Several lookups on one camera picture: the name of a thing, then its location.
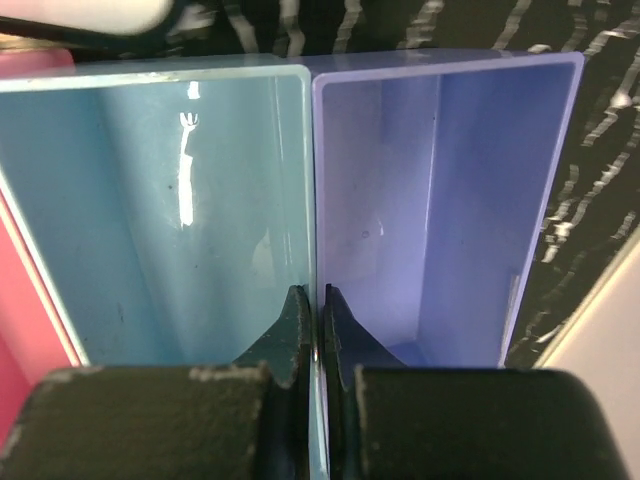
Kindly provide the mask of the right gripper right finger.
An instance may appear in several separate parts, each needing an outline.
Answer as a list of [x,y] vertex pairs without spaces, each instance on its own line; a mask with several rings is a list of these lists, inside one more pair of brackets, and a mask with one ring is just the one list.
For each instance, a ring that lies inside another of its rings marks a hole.
[[334,479],[625,479],[586,385],[559,370],[415,368],[325,291]]

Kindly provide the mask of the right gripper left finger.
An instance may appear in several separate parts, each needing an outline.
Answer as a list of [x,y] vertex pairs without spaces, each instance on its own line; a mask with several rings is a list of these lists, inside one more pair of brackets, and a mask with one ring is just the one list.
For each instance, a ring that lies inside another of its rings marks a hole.
[[5,479],[306,479],[311,309],[291,287],[228,365],[57,369],[1,451]]

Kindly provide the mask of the pink bin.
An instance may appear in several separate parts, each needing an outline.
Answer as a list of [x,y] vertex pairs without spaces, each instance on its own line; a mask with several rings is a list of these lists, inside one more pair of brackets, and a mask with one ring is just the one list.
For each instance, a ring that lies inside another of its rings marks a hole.
[[1,197],[1,429],[49,371],[80,363],[7,199]]

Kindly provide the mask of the purple bin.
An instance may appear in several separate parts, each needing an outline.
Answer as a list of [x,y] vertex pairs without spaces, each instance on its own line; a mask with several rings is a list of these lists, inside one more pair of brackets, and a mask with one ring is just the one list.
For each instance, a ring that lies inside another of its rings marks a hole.
[[500,367],[585,59],[308,56],[317,283],[405,364]]

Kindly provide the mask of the white dry-erase board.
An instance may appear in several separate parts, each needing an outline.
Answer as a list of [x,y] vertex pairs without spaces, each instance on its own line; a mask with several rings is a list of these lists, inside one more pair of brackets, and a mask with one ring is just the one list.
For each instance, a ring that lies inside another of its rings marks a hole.
[[170,13],[170,0],[1,0],[1,17],[101,34],[140,34]]

